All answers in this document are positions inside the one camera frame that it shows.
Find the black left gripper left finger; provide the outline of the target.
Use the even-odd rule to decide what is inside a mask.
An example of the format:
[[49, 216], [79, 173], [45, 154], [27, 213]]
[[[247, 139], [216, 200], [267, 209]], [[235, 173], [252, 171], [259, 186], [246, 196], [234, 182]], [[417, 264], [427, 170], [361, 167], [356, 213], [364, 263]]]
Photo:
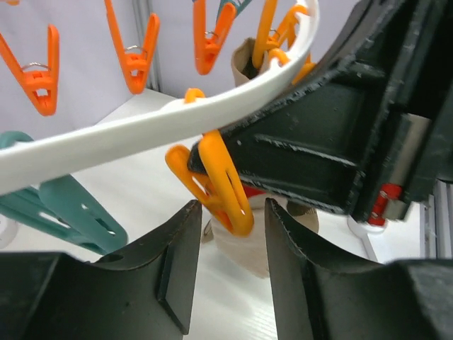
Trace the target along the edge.
[[192, 200], [100, 258], [1, 254], [2, 339], [182, 339], [189, 332], [202, 224]]

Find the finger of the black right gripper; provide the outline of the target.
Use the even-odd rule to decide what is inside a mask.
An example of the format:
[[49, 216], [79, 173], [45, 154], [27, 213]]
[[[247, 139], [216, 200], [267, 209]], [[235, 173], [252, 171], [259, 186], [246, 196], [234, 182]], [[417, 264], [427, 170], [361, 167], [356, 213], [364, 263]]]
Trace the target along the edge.
[[235, 123], [217, 124], [246, 185], [330, 213], [368, 215], [381, 103], [381, 84], [296, 85]]

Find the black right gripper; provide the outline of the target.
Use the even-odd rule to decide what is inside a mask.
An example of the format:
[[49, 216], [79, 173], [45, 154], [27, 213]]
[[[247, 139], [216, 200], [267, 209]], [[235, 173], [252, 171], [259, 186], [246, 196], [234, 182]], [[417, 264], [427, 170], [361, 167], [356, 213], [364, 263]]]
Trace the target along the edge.
[[334, 141], [311, 204], [360, 222], [401, 220], [452, 153], [452, 2], [359, 1], [312, 77]]

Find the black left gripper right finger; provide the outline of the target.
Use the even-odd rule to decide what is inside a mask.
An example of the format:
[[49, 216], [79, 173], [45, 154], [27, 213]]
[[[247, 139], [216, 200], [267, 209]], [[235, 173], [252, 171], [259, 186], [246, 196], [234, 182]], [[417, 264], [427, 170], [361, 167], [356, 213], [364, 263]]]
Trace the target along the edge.
[[452, 261], [380, 264], [265, 202], [265, 235], [280, 339], [451, 339]]

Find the brown argyle sock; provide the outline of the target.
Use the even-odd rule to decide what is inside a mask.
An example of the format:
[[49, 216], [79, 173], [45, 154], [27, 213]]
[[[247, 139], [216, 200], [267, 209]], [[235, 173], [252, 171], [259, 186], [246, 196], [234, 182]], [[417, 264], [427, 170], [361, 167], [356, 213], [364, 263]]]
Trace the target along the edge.
[[[254, 38], [246, 38], [244, 42], [234, 50], [231, 57], [231, 70], [234, 77], [235, 86], [245, 84], [259, 74], [265, 71], [263, 64], [255, 68], [252, 63], [253, 48], [255, 45]], [[319, 217], [314, 208], [305, 206], [283, 197], [271, 195], [265, 191], [258, 190], [250, 186], [243, 186], [244, 192], [250, 203], [254, 227], [265, 228], [265, 200], [267, 198], [275, 199], [298, 223], [307, 227], [315, 233], [319, 233]]]

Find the beige sock with red cuff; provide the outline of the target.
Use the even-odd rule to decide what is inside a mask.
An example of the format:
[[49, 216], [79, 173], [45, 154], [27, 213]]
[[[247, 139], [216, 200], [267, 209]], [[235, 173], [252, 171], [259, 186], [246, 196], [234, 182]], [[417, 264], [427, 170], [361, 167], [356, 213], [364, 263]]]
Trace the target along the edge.
[[231, 261], [259, 278], [268, 278], [269, 266], [265, 239], [265, 200], [275, 199], [282, 207], [287, 199], [246, 186], [244, 188], [252, 209], [254, 225], [246, 237], [231, 234], [221, 222], [212, 217], [201, 234], [201, 242], [213, 241], [217, 248]]

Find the white round clip hanger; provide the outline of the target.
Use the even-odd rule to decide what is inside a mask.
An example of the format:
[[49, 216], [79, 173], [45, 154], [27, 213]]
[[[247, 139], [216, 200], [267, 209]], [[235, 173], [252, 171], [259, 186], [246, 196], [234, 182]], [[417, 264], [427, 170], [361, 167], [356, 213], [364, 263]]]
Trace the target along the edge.
[[303, 1], [299, 32], [289, 62], [270, 68], [244, 85], [194, 103], [176, 99], [160, 110], [26, 142], [1, 151], [1, 193], [7, 194], [161, 145], [221, 128], [267, 105], [295, 78], [319, 28], [317, 1]]

